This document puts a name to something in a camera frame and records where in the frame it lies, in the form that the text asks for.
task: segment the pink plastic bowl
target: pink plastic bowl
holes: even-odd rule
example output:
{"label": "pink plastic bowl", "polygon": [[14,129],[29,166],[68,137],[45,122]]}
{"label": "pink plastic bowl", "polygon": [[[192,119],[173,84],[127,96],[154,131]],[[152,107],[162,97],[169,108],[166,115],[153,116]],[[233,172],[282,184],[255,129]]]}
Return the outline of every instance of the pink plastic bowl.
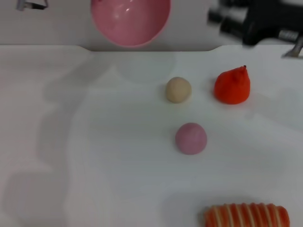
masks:
{"label": "pink plastic bowl", "polygon": [[91,12],[108,40],[138,47],[160,34],[169,18],[170,0],[92,0]]}

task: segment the orange clay shape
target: orange clay shape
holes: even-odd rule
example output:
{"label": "orange clay shape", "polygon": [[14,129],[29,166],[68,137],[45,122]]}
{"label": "orange clay shape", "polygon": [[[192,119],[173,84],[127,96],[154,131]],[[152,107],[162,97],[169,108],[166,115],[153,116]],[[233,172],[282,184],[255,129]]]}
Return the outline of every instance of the orange clay shape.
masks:
{"label": "orange clay shape", "polygon": [[290,227],[287,210],[274,204],[224,204],[204,213],[205,227]]}
{"label": "orange clay shape", "polygon": [[250,96],[250,79],[246,65],[218,76],[214,85],[214,96],[222,103],[239,104]]}

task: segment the orange and white striped toy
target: orange and white striped toy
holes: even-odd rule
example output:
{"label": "orange and white striped toy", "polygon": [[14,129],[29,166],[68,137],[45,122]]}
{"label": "orange and white striped toy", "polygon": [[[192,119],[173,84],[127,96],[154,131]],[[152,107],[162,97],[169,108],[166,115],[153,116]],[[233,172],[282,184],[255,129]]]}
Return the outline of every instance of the orange and white striped toy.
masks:
{"label": "orange and white striped toy", "polygon": [[205,227],[290,227],[287,210],[274,204],[224,204],[204,213]]}

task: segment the white surface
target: white surface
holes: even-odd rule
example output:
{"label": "white surface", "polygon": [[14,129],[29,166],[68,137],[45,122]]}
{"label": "white surface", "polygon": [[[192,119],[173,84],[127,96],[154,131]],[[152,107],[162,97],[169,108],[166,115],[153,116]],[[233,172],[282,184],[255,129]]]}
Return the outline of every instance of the white surface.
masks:
{"label": "white surface", "polygon": [[[0,47],[0,226],[196,227],[211,204],[273,202],[303,221],[303,64],[290,46],[211,52]],[[214,79],[247,65],[251,96],[227,106]],[[193,96],[163,98],[182,76]],[[208,135],[179,153],[184,123]]]}

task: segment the small sphere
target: small sphere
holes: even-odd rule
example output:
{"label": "small sphere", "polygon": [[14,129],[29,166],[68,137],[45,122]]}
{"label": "small sphere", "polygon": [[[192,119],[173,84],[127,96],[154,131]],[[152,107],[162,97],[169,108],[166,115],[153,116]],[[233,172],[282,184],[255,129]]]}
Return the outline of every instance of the small sphere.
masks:
{"label": "small sphere", "polygon": [[166,85],[166,98],[172,103],[182,103],[192,93],[190,83],[181,77],[172,78]]}
{"label": "small sphere", "polygon": [[199,124],[187,123],[179,128],[175,141],[183,154],[196,155],[206,147],[207,135]]}

